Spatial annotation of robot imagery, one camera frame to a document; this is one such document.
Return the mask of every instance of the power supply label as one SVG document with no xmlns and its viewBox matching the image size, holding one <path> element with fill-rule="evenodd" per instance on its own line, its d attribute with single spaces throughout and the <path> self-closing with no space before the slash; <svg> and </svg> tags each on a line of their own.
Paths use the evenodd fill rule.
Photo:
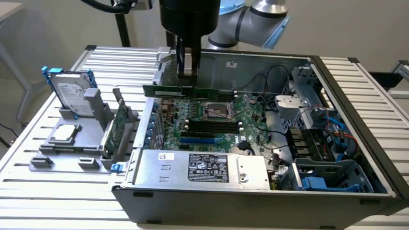
<svg viewBox="0 0 409 230">
<path fill-rule="evenodd" d="M 229 183 L 228 155 L 189 154 L 189 181 Z"/>
</svg>

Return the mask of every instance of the aluminum profile table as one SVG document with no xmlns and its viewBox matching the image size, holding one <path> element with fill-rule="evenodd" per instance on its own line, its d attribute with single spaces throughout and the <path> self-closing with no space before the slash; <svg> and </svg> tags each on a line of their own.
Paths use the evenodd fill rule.
<svg viewBox="0 0 409 230">
<path fill-rule="evenodd" d="M 132 109 L 143 113 L 145 97 L 141 85 L 152 81 L 156 71 L 155 49 L 97 47 L 88 50 L 80 56 L 72 70 L 92 69 L 96 81 L 101 89 L 101 96 L 111 108 L 117 108 L 117 102 L 112 88 L 119 86 Z M 364 73 L 359 66 L 347 63 L 345 59 L 324 59 L 328 68 L 345 88 L 348 82 L 359 82 L 361 87 L 372 85 L 368 76 L 345 76 L 347 70 L 332 69 L 351 68 L 352 72 Z M 397 150 L 393 145 L 402 147 L 405 143 L 385 143 L 385 139 L 397 137 L 396 133 L 381 133 L 378 127 L 382 123 L 373 120 L 386 120 L 397 122 L 400 115 L 389 109 L 381 99 L 382 95 L 376 94 L 374 88 L 365 88 L 369 96 L 380 101 L 376 108 L 381 106 L 384 112 L 369 113 L 371 110 L 360 112 L 363 118 L 373 124 L 372 128 L 380 143 L 385 145 L 385 150 L 390 155 L 397 167 L 402 169 L 404 176 L 409 176 L 409 155 L 405 158 L 405 151 Z M 363 101 L 356 101 L 368 96 L 352 94 L 351 100 L 357 107 L 367 107 Z M 121 177 L 107 174 L 91 173 L 45 173 L 31 172 L 28 169 L 29 160 L 36 155 L 37 148 L 48 137 L 52 127 L 57 123 L 60 102 L 55 94 L 51 95 L 28 127 L 20 135 L 16 143 L 0 161 L 0 229 L 87 229 L 87 230 L 135 230 L 135 229 L 220 229 L 211 227 L 189 226 L 159 226 L 137 225 L 128 220 L 112 193 L 112 183 L 119 183 Z M 396 213 L 393 216 L 373 216 L 363 220 L 349 230 L 408 230 L 409 229 L 409 208 Z"/>
</svg>

